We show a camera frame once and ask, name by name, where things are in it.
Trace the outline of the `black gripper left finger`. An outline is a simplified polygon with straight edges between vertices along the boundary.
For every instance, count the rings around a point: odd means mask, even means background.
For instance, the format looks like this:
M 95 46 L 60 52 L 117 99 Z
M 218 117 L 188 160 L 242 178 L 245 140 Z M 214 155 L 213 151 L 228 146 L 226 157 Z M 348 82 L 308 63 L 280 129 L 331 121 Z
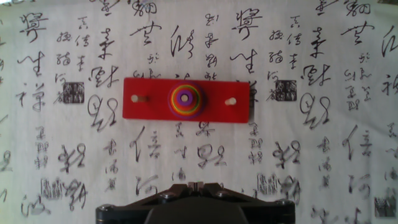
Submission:
M 197 183 L 173 184 L 157 194 L 151 195 L 128 205 L 116 206 L 103 204 L 95 210 L 96 224 L 123 224 L 123 223 L 145 223 L 150 212 L 159 205 L 165 205 L 192 196 L 196 191 Z

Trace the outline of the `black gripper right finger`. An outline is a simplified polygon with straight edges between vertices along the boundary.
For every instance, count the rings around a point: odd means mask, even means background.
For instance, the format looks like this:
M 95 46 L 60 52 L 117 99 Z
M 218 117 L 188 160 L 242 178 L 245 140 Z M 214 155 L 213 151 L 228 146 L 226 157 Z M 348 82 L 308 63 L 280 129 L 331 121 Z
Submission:
M 196 183 L 196 193 L 201 198 L 226 202 L 238 208 L 248 223 L 295 223 L 295 203 L 288 199 L 266 202 L 222 187 L 218 183 Z

